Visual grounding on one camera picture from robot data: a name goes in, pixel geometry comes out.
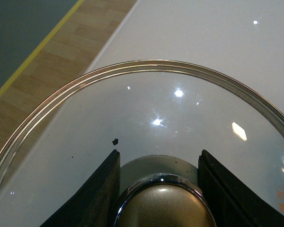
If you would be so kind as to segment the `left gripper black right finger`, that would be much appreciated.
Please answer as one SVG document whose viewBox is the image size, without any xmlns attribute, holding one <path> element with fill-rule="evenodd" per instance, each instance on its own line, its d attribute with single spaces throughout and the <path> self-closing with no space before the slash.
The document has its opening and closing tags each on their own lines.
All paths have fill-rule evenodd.
<svg viewBox="0 0 284 227">
<path fill-rule="evenodd" d="M 208 151 L 198 159 L 198 186 L 219 227 L 284 227 L 284 216 Z"/>
</svg>

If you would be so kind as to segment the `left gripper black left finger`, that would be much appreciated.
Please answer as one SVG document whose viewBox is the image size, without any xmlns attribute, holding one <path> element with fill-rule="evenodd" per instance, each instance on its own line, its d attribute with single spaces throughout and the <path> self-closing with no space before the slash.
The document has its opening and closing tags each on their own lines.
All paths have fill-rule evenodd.
<svg viewBox="0 0 284 227">
<path fill-rule="evenodd" d="M 114 149 L 43 227 L 106 227 L 120 192 L 120 153 Z"/>
</svg>

